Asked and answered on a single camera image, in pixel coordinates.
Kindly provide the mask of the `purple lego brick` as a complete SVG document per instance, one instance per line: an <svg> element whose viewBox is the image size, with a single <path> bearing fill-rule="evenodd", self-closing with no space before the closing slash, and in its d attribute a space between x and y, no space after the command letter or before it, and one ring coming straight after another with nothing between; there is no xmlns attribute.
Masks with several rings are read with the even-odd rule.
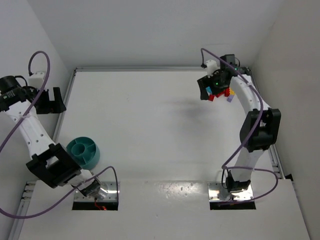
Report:
<svg viewBox="0 0 320 240"><path fill-rule="evenodd" d="M234 98L234 95L229 95L228 98L227 98L227 101L228 101L229 103L231 103L232 100L233 100L233 98Z"/></svg>

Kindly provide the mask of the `blue lego brick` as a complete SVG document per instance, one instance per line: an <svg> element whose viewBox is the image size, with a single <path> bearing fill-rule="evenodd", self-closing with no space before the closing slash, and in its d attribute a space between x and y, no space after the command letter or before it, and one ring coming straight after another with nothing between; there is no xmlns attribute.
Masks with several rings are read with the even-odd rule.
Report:
<svg viewBox="0 0 320 240"><path fill-rule="evenodd" d="M207 87L207 88L206 88L206 91L207 91L208 93L212 94L212 91L211 91L211 88L210 88L210 87Z"/></svg>

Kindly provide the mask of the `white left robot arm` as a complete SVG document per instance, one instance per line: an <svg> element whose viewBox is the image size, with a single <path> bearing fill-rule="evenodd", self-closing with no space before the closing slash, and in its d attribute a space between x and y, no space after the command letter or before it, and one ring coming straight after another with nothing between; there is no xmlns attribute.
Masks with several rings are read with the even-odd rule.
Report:
<svg viewBox="0 0 320 240"><path fill-rule="evenodd" d="M71 185L85 197L98 198L101 182L80 167L65 147L55 143L42 126L38 115L60 114L66 111L59 87L48 90L28 84L21 86L19 77L8 75L0 79L0 110L15 123L29 150L28 170L51 188Z"/></svg>

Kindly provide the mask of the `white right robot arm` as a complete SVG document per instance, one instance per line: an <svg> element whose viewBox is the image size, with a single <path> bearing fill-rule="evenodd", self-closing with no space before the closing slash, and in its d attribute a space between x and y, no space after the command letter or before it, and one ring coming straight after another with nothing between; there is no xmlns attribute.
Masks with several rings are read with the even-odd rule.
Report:
<svg viewBox="0 0 320 240"><path fill-rule="evenodd" d="M221 167L227 174L222 186L229 193L242 192L248 189L259 158L277 141L281 112L263 100L250 70L242 67L234 54L203 60L201 67L206 75L197 80L200 99L212 101L226 91L235 92L246 114L239 132L240 146Z"/></svg>

